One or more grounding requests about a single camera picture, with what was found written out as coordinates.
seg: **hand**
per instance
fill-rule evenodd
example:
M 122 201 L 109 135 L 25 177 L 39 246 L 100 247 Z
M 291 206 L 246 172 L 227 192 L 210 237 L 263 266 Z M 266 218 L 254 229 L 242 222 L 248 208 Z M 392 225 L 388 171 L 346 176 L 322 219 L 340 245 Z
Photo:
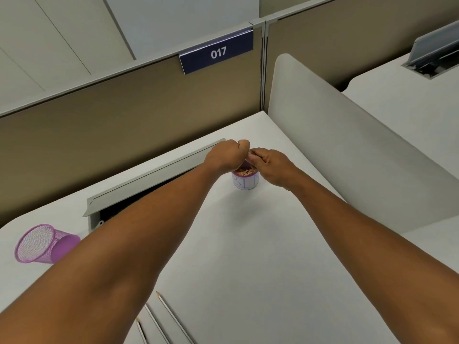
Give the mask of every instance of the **hand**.
M 221 141 L 216 144 L 207 154 L 205 165 L 215 169 L 219 175 L 231 172 L 239 168 L 247 157 L 250 142 L 247 140 Z
M 304 175 L 286 155 L 276 150 L 252 149 L 246 160 L 256 166 L 269 183 L 289 191 L 298 176 Z

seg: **forearm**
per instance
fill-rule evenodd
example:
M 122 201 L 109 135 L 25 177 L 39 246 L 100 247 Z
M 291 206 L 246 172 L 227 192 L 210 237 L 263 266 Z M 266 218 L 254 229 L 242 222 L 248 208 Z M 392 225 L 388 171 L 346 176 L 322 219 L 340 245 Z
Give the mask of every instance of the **forearm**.
M 304 173 L 292 192 L 402 343 L 456 343 L 459 276 Z
M 68 326 L 55 331 L 56 342 L 64 340 L 62 334 L 67 343 L 123 342 L 219 175 L 200 165 L 135 202 L 52 266 L 3 319 L 24 319 L 27 309 L 39 333 L 46 326 Z M 2 321 L 0 328 L 16 336 L 24 323 Z

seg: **desk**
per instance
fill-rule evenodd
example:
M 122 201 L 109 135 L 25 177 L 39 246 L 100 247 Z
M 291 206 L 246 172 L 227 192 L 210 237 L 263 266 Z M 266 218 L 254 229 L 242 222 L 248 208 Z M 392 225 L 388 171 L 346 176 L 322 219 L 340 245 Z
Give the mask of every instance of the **desk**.
M 282 151 L 335 192 L 260 112 L 3 227 L 0 310 L 49 267 L 14 260 L 15 243 L 28 228 L 49 223 L 84 236 L 88 222 L 82 215 L 88 197 L 221 138 L 247 138 L 253 147 Z M 198 344 L 397 343 L 301 204 L 290 192 L 262 178 L 250 191 L 238 190 L 229 174 L 215 183 L 189 234 L 161 273 L 155 291 L 164 295 Z M 172 341 L 186 343 L 154 293 L 149 303 Z M 154 338 L 151 342 L 163 343 L 146 314 L 141 314 L 141 321 L 150 339 Z M 134 329 L 126 342 L 140 343 Z
M 428 80 L 401 66 L 408 57 L 354 78 L 343 93 L 459 178 L 459 67 Z

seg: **beige fabric panel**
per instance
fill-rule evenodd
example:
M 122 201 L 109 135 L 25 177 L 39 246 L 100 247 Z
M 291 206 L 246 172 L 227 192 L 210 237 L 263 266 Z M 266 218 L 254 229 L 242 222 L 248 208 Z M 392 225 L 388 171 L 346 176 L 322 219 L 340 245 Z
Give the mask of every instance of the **beige fabric panel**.
M 253 51 L 189 75 L 175 56 L 0 118 L 0 227 L 257 113 L 260 69 L 258 28 Z
M 269 25 L 265 110 L 280 54 L 334 86 L 402 54 L 459 19 L 459 0 L 334 0 Z
M 260 0 L 260 17 L 268 16 L 307 1 L 310 0 Z

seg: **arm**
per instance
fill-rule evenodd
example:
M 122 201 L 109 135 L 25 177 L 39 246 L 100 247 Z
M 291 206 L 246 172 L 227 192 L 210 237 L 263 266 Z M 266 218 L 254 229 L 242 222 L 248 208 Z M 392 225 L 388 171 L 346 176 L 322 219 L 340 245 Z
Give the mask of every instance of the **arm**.
M 247 160 L 300 200 L 401 343 L 459 343 L 456 272 L 342 201 L 281 152 L 252 151 Z
M 210 188 L 248 151 L 219 143 L 90 234 L 0 314 L 0 343 L 122 343 Z

